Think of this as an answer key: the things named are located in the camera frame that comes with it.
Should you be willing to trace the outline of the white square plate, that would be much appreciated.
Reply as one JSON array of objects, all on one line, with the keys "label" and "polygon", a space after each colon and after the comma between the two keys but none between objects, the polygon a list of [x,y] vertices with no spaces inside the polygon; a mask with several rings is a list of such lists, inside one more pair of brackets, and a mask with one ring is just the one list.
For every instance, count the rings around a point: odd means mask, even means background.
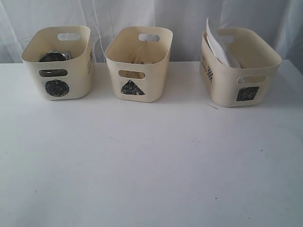
[{"label": "white square plate", "polygon": [[239,61],[228,50],[227,46],[223,43],[222,38],[218,35],[216,28],[213,27],[210,18],[206,19],[206,38],[211,51],[214,56],[224,65],[240,69]]}]

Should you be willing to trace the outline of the steel bowl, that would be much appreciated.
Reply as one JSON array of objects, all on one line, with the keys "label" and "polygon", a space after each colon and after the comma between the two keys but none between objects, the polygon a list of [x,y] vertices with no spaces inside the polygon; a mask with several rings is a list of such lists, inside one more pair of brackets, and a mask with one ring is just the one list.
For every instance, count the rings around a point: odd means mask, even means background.
[{"label": "steel bowl", "polygon": [[[71,52],[64,51],[64,52],[57,52],[52,50],[45,55],[43,55],[39,62],[54,62],[54,61],[68,61],[71,60]],[[42,77],[62,77],[68,74],[67,70],[64,69],[50,69],[50,70],[40,70],[39,75]]]}]

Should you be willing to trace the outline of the wooden chopstick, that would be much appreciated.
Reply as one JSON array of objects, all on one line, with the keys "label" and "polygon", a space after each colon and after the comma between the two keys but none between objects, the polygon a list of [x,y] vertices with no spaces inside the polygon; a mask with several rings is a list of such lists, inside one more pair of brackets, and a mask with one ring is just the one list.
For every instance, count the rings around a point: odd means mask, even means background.
[{"label": "wooden chopstick", "polygon": [[129,62],[131,64],[145,64],[142,60],[142,54],[144,49],[147,46],[147,40],[143,41],[140,46],[138,46],[130,55],[129,55]]}]

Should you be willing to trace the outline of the cream bin with triangle mark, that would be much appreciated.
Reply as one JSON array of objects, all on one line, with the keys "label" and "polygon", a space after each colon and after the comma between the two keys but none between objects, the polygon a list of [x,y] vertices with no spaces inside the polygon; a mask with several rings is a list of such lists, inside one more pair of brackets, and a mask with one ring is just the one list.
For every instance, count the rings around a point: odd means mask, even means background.
[{"label": "cream bin with triangle mark", "polygon": [[[114,94],[124,100],[154,102],[164,89],[173,32],[167,28],[130,26],[122,29],[105,51]],[[131,64],[129,55],[147,40],[142,60]]]}]

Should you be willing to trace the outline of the cream bin with circle mark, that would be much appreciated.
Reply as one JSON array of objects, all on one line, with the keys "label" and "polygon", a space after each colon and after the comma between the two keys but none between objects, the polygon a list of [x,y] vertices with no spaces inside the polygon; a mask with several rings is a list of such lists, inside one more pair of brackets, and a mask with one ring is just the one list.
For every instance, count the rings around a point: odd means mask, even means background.
[{"label": "cream bin with circle mark", "polygon": [[[90,34],[86,26],[47,27],[38,31],[23,50],[21,59],[44,99],[76,99],[90,92],[94,74]],[[41,62],[49,52],[69,52],[71,58]]]}]

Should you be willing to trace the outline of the white backdrop curtain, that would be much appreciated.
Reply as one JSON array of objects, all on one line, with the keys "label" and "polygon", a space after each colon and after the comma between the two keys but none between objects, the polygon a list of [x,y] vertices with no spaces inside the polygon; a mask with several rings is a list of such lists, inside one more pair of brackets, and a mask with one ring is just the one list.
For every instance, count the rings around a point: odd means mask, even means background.
[{"label": "white backdrop curtain", "polygon": [[214,26],[255,31],[282,58],[303,64],[303,3],[300,0],[3,0],[0,61],[17,63],[32,36],[50,26],[91,29],[95,59],[128,26],[157,26],[173,34],[171,59],[199,59],[206,20]]}]

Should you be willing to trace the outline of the cream bin with square mark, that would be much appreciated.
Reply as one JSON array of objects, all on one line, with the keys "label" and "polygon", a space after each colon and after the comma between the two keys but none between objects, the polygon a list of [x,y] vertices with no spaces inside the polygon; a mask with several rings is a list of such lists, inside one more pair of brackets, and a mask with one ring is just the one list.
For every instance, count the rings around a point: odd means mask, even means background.
[{"label": "cream bin with square mark", "polygon": [[203,32],[200,75],[211,99],[225,107],[261,103],[282,62],[281,57],[252,30],[229,27],[217,29],[217,33],[231,36],[227,48],[240,68],[222,64],[212,53],[207,34]]}]

